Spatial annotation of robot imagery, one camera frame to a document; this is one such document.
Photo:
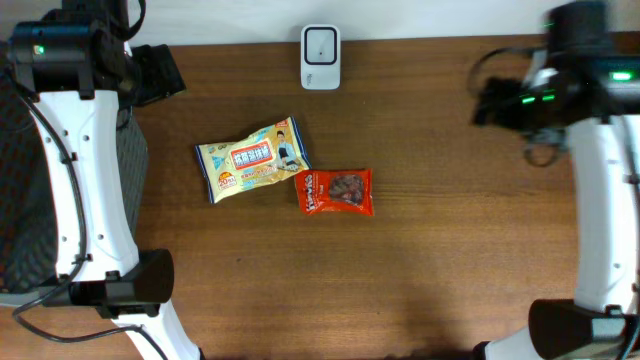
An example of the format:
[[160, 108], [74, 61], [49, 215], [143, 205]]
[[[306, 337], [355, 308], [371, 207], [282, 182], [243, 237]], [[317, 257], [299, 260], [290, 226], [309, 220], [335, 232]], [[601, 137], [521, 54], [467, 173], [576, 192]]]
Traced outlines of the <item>yellow wet wipes pack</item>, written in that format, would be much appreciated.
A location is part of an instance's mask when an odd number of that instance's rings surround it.
[[255, 188], [284, 181], [311, 163], [293, 117], [237, 142], [197, 145], [196, 157], [212, 204]]

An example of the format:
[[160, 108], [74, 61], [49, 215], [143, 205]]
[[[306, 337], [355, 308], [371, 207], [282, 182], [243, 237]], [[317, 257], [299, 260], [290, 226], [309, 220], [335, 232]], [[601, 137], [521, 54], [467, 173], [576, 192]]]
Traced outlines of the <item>white barcode scanner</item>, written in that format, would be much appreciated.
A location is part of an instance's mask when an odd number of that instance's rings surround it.
[[341, 32], [335, 25], [309, 24], [300, 32], [300, 80], [305, 90], [341, 85]]

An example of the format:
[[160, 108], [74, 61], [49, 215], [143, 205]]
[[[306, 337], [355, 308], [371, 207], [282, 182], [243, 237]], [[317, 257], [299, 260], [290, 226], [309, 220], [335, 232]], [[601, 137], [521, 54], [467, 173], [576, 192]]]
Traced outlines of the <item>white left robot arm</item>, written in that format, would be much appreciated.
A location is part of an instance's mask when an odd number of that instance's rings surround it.
[[2, 302], [39, 337], [29, 310], [91, 307], [146, 359], [199, 359], [171, 301], [171, 253], [140, 250], [127, 218], [118, 134], [134, 128], [135, 108], [185, 88], [166, 46], [130, 46], [140, 28], [124, 1], [65, 1], [15, 26], [4, 76], [43, 145], [57, 257], [52, 279]]

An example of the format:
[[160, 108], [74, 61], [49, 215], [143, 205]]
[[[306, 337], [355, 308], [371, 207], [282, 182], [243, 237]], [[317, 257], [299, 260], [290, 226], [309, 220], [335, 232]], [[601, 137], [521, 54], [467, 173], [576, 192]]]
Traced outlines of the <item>grey plastic basket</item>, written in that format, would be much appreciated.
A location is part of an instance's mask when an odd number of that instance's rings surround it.
[[[116, 149], [129, 229], [136, 230], [148, 169], [147, 142], [133, 115], [118, 115]], [[43, 146], [12, 81], [1, 76], [1, 305], [38, 297], [56, 276], [57, 228]]]

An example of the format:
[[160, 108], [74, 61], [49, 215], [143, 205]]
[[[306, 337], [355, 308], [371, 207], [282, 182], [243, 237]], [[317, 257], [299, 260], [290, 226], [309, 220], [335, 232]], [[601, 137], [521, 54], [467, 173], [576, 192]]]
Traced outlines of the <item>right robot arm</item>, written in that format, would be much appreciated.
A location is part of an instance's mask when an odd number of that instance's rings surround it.
[[573, 164], [579, 263], [570, 299], [540, 299], [526, 325], [482, 342], [472, 357], [626, 359], [639, 352], [639, 59], [617, 51], [603, 1], [571, 1], [549, 11], [546, 41], [524, 47], [522, 80], [467, 86], [472, 121], [517, 132], [533, 160], [539, 145]]

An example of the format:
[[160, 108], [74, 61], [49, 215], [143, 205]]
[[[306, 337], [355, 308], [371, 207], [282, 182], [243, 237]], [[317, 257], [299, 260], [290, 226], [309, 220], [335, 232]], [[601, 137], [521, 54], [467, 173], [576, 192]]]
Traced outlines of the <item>red snack bag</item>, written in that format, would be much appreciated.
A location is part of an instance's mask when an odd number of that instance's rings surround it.
[[349, 212], [374, 215], [371, 169], [305, 170], [295, 176], [300, 210], [305, 215]]

